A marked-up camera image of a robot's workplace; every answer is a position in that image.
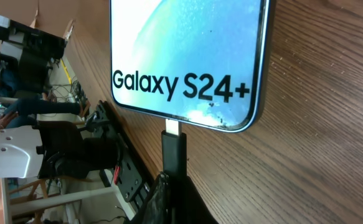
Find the blue pants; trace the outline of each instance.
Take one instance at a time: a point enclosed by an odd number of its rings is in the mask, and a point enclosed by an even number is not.
[[[30,114],[72,113],[78,115],[80,105],[78,103],[53,103],[37,98],[22,98],[11,104],[3,114],[6,115],[12,111],[17,111],[19,116],[13,119],[6,128],[36,125],[37,121],[28,117]]]
[[[37,88],[34,85],[28,85],[21,81],[17,72],[10,69],[0,71],[0,96],[13,98],[16,91],[24,90],[33,93],[47,93],[42,88]]]

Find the wood grain surface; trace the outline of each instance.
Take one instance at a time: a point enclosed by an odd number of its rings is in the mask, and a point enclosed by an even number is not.
[[[114,105],[108,0],[76,21],[66,56],[92,105]],[[184,125],[188,174],[219,223],[363,223],[363,0],[279,0],[272,44],[261,120]],[[164,120],[115,108],[156,175]]]

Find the person's hand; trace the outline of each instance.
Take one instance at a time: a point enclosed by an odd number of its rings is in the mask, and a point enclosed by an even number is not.
[[[7,125],[14,119],[18,117],[18,112],[10,112],[5,116],[2,114],[0,115],[0,129],[4,129]]]

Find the plus sign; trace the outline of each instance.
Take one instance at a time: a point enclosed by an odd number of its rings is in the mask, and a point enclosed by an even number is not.
[[[250,93],[250,90],[248,88],[245,88],[244,83],[241,83],[241,87],[235,88],[235,91],[239,93],[240,98],[243,98],[245,96],[245,93]]]

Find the phone screen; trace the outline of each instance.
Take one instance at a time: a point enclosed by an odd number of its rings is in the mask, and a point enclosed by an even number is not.
[[[120,106],[221,131],[257,118],[269,0],[111,0]]]

